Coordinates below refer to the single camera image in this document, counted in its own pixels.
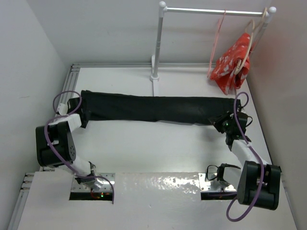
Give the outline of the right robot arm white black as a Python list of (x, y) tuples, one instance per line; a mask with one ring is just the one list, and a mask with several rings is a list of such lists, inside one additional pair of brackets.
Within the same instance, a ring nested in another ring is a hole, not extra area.
[(227, 112), (209, 119), (218, 132), (225, 134), (226, 145), (238, 158), (240, 165), (209, 165), (206, 180), (217, 181), (223, 187), (232, 185), (242, 205), (250, 205), (255, 200), (255, 207), (276, 210), (279, 204), (281, 168), (267, 163), (252, 151), (251, 140), (245, 135), (249, 118), (243, 112)]

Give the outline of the black trousers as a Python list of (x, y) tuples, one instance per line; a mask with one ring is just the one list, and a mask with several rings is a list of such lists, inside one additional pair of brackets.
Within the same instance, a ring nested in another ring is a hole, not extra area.
[(82, 110), (91, 121), (128, 120), (210, 125), (240, 101), (220, 97), (153, 97), (82, 91)]

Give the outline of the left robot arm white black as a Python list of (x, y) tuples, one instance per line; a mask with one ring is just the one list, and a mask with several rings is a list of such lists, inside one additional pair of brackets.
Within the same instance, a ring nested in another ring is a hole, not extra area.
[(41, 167), (58, 168), (75, 175), (78, 184), (93, 188), (94, 164), (77, 156), (72, 132), (86, 128), (88, 113), (83, 111), (82, 99), (71, 98), (68, 110), (45, 128), (35, 129), (36, 157)]

